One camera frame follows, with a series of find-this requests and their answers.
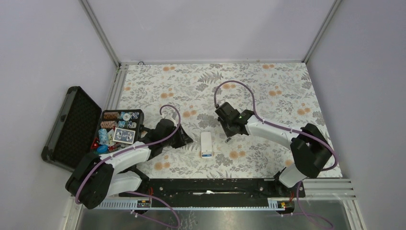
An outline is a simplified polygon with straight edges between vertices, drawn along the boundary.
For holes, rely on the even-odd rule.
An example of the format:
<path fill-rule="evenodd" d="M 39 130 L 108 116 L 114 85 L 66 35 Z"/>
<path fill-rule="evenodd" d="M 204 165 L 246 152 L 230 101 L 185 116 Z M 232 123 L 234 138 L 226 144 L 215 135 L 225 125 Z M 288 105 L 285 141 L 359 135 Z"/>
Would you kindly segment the white remote control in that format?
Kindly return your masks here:
<path fill-rule="evenodd" d="M 211 132 L 201 133 L 201 154 L 204 152 L 211 152 L 213 154 Z"/>

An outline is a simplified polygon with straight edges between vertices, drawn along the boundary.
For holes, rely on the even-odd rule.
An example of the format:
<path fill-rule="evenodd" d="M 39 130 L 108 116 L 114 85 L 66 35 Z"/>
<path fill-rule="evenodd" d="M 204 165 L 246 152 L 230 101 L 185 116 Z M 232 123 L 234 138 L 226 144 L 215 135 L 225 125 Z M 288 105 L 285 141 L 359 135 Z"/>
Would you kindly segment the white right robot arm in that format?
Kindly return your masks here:
<path fill-rule="evenodd" d="M 227 102 L 216 106 L 215 113 L 228 138 L 235 135 L 261 137 L 291 151 L 293 163 L 274 176 L 278 196 L 287 197 L 303 179 L 317 178 L 332 156 L 326 139 L 313 124 L 308 123 L 300 130 L 284 129 L 260 121 L 251 110 L 240 113 Z"/>

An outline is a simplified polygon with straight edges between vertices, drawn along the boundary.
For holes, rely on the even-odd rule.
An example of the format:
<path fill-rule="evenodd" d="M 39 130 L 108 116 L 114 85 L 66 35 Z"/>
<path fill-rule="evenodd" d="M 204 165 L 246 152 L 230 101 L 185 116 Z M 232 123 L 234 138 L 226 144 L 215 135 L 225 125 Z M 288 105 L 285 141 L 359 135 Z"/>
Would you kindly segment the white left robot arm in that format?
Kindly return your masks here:
<path fill-rule="evenodd" d="M 65 189 L 79 204 L 88 209 L 97 207 L 105 198 L 131 191 L 142 197 L 148 192 L 146 176 L 132 167 L 146 162 L 164 148 L 178 149 L 193 143 L 182 126 L 162 118 L 154 129 L 134 144 L 109 154 L 88 153 L 66 182 Z"/>

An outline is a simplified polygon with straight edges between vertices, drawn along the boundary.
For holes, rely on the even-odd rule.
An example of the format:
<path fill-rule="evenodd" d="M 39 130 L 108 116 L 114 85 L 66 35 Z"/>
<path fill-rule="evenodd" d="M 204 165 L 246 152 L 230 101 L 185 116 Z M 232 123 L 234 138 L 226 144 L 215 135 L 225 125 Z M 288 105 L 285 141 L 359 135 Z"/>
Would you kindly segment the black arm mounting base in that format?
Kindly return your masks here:
<path fill-rule="evenodd" d="M 138 193 L 151 194 L 172 208 L 266 207 L 271 198 L 290 201 L 305 197 L 304 187 L 287 188 L 274 179 L 150 179 L 141 183 Z"/>

